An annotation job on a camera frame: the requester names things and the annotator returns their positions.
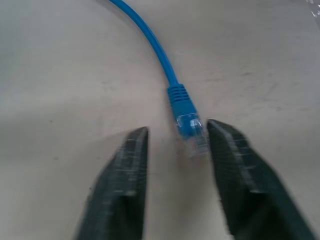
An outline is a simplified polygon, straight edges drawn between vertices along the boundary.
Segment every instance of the white surface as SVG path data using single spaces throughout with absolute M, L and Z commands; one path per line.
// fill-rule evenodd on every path
M 235 125 L 320 234 L 319 30 L 303 0 L 130 0 L 202 119 Z M 183 159 L 162 69 L 95 0 L 0 1 L 0 238 L 70 240 L 123 132 L 150 126 L 149 240 L 229 239 L 209 160 Z

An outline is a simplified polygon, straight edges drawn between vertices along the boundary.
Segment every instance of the transparent plastic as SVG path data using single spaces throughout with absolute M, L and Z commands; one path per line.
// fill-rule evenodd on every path
M 176 119 L 176 124 L 191 157 L 208 151 L 207 136 L 198 114 L 181 115 Z

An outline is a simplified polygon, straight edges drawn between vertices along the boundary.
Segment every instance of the ethernet cable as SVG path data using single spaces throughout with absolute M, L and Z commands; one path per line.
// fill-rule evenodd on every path
M 126 13 L 141 29 L 157 55 L 169 82 L 167 94 L 171 110 L 182 139 L 187 143 L 190 155 L 195 156 L 207 150 L 207 139 L 197 110 L 183 84 L 177 80 L 170 61 L 156 36 L 144 20 L 122 0 L 109 0 Z

